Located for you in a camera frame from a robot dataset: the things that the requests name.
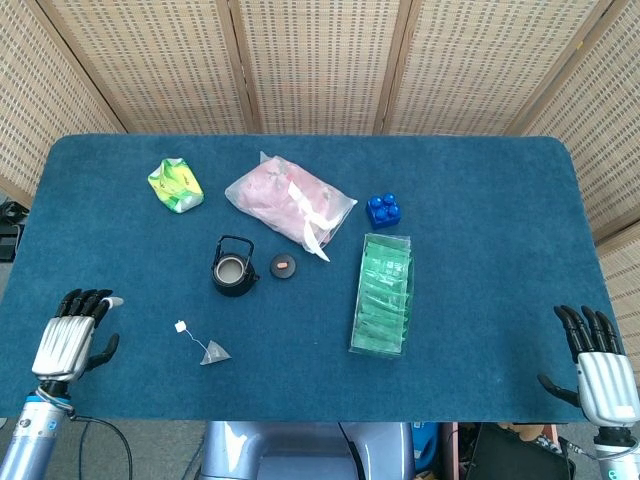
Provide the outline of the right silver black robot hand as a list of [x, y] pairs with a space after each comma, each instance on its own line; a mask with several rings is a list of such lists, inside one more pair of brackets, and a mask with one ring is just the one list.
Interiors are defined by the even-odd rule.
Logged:
[[582, 410], [597, 427], [628, 428], [639, 422], [639, 394], [631, 361], [622, 352], [613, 323], [601, 311], [555, 306], [577, 373], [577, 389], [562, 388], [544, 375], [542, 387]]

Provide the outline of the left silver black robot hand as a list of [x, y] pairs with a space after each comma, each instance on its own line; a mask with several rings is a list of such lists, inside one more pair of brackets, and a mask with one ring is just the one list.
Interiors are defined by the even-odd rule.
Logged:
[[74, 289], [61, 300], [42, 334], [32, 373], [41, 382], [71, 383], [86, 371], [108, 363], [119, 346], [113, 334], [103, 351], [91, 355], [94, 333], [105, 315], [122, 306], [108, 289]]

